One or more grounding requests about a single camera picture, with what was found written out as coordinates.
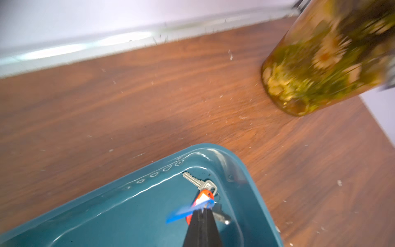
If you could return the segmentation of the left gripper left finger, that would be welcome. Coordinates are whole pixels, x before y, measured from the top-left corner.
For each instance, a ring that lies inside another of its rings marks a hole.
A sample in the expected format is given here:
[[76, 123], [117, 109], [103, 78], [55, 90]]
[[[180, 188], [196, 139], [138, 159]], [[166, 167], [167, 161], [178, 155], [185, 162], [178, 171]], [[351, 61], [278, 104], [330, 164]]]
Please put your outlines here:
[[203, 210], [194, 211], [184, 239], [183, 247], [203, 247]]

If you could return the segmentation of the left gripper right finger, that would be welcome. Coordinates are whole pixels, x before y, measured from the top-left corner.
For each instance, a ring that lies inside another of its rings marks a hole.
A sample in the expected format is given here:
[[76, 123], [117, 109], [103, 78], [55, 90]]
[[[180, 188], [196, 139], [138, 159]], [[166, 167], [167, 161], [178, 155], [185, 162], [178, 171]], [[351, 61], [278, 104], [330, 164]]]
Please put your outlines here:
[[218, 231], [213, 212], [209, 209], [203, 210], [203, 246], [222, 247], [222, 240]]

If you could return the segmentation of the blue tag key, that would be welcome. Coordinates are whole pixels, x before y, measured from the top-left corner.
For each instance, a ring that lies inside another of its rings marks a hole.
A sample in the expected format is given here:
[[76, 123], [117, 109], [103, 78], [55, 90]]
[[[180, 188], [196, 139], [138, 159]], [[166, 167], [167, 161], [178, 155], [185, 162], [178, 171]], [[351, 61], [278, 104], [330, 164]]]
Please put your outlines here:
[[229, 225], [232, 222], [231, 217], [222, 211], [222, 205], [213, 199], [209, 199], [195, 206], [191, 205], [179, 208], [166, 218], [166, 223], [169, 224], [178, 221], [191, 216], [194, 211], [202, 211], [204, 209], [211, 210], [214, 219], [221, 223]]

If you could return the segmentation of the teal plastic storage box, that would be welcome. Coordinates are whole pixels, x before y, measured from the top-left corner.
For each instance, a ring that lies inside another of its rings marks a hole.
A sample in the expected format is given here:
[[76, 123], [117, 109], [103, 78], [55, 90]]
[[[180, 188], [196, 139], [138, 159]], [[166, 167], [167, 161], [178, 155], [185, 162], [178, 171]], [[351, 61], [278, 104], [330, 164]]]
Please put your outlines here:
[[280, 247], [275, 223], [243, 162], [214, 144], [191, 146], [1, 235], [3, 247], [180, 247], [185, 219], [171, 213], [193, 203], [198, 188], [185, 172], [218, 188], [217, 222], [226, 247]]

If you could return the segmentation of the potted plant in yellow vase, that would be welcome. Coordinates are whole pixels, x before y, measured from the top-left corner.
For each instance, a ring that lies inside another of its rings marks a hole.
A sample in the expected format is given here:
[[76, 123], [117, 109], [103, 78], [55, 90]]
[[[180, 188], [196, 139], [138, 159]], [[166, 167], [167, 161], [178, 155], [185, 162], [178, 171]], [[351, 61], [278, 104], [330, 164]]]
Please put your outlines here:
[[310, 1], [264, 61], [273, 103], [308, 115], [388, 80], [395, 57], [394, 1]]

